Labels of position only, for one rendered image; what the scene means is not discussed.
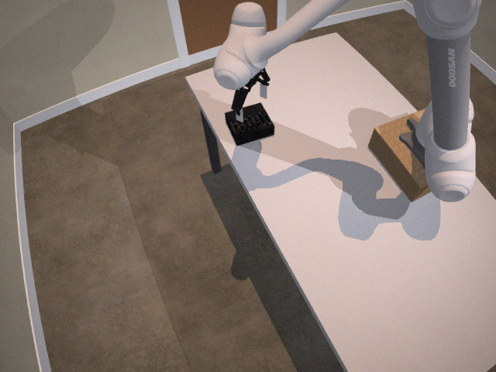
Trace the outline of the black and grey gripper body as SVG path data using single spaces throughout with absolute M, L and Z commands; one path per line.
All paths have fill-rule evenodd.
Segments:
M 256 79 L 256 78 L 258 78 L 261 74 L 262 74 L 262 71 L 260 71 L 260 72 L 259 72 L 259 73 L 258 73 L 255 77 L 253 77 L 253 78 L 255 78 L 255 79 Z M 245 85 L 245 87 L 247 87 L 247 88 L 248 88 L 248 87 L 250 86 L 250 82 L 251 82 L 251 81 L 255 81 L 255 82 L 254 82 L 254 84 L 256 84 L 257 80 L 255 80 L 255 79 L 253 79 L 253 78 L 252 78 L 252 79 L 250 79 L 250 81 L 249 81 L 249 82 Z

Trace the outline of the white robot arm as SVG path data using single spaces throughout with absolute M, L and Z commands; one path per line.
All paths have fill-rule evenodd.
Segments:
M 242 88 L 267 66 L 269 58 L 348 1 L 311 0 L 268 34 L 262 7 L 254 2 L 238 4 L 229 35 L 215 59 L 217 82 L 229 90 Z M 412 117 L 407 120 L 412 131 L 402 133 L 399 139 L 424 169 L 426 162 L 427 184 L 444 202 L 463 200 L 476 180 L 476 144 L 470 132 L 474 118 L 470 31 L 477 22 L 481 2 L 412 0 L 418 26 L 426 34 L 432 101 L 419 122 Z

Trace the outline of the black lighting desk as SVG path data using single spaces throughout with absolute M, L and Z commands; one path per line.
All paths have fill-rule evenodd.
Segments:
M 236 120 L 235 111 L 225 112 L 227 126 L 237 146 L 274 135 L 274 124 L 261 103 L 242 109 L 243 122 Z

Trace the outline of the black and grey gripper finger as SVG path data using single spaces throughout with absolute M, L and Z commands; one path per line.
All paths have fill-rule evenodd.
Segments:
M 267 83 L 267 82 L 270 81 L 270 78 L 269 78 L 265 68 L 262 70 L 261 76 L 262 76 L 263 80 L 259 77 L 256 78 L 255 80 L 259 80 L 258 82 L 260 82 L 260 97 L 266 99 L 267 98 L 267 86 L 269 86 L 269 83 Z
M 243 104 L 246 100 L 248 92 L 250 92 L 252 86 L 254 84 L 254 81 L 250 82 L 250 86 L 248 89 L 244 88 L 244 86 L 240 89 L 237 89 L 234 94 L 234 98 L 232 101 L 232 107 L 231 109 L 236 111 L 236 120 L 243 122 Z

